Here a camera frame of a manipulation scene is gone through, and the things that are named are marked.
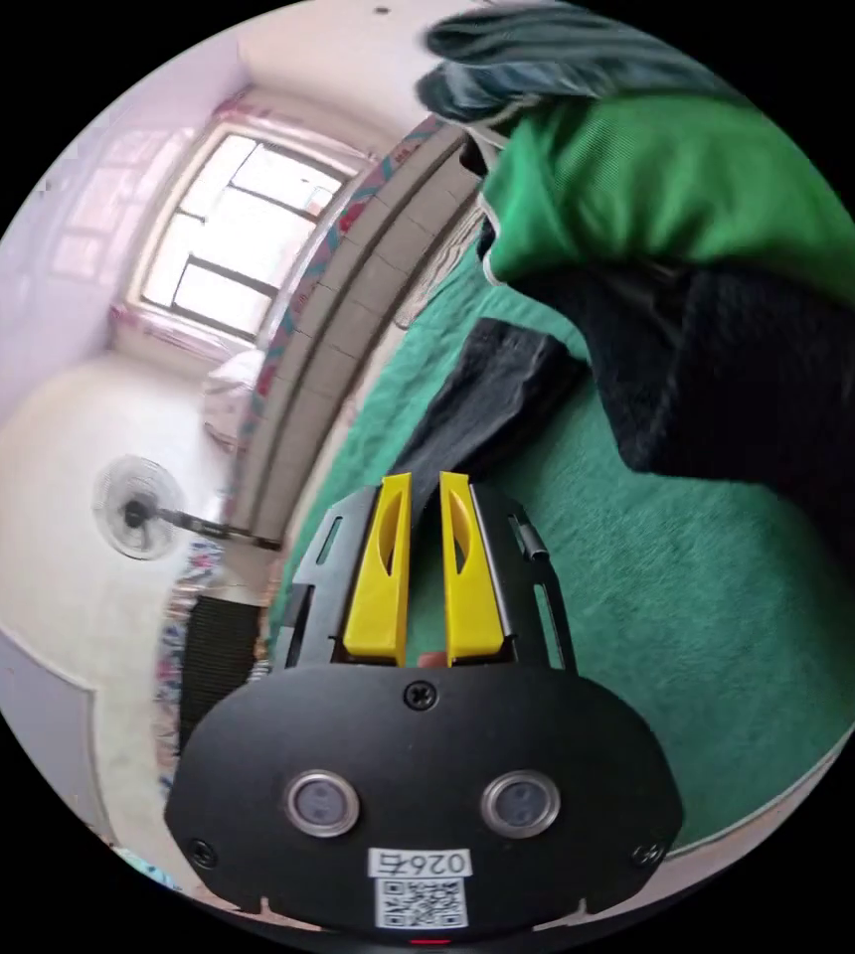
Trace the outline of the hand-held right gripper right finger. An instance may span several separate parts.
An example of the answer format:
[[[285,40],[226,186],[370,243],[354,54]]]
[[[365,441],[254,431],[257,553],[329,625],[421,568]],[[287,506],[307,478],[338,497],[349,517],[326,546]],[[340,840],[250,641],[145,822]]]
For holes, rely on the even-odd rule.
[[[478,512],[465,474],[439,474],[446,663],[498,656],[504,630]]]

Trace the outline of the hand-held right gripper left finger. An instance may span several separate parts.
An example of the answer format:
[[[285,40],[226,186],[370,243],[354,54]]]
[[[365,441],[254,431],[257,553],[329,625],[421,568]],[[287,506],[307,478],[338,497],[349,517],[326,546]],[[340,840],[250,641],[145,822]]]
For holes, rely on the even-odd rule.
[[[383,479],[362,551],[343,633],[362,662],[406,662],[412,530],[412,475]]]

